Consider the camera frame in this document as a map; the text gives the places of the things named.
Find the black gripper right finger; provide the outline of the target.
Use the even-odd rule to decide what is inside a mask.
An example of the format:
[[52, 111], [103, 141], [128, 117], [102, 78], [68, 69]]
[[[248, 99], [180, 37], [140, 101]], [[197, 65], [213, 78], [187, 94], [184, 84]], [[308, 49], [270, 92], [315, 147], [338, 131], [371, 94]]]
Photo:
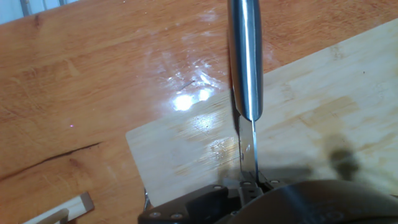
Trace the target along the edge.
[[257, 185], [262, 189], [262, 191], [270, 191], [280, 187], [280, 181], [267, 179], [264, 174], [258, 172]]

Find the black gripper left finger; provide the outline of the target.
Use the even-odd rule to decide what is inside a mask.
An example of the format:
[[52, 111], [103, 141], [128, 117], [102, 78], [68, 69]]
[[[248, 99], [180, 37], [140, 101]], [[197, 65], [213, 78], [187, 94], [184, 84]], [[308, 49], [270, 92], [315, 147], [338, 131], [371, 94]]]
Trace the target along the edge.
[[229, 223], [250, 201], [258, 197], [255, 182], [242, 181], [236, 188], [207, 185], [189, 194], [142, 212], [138, 224]]

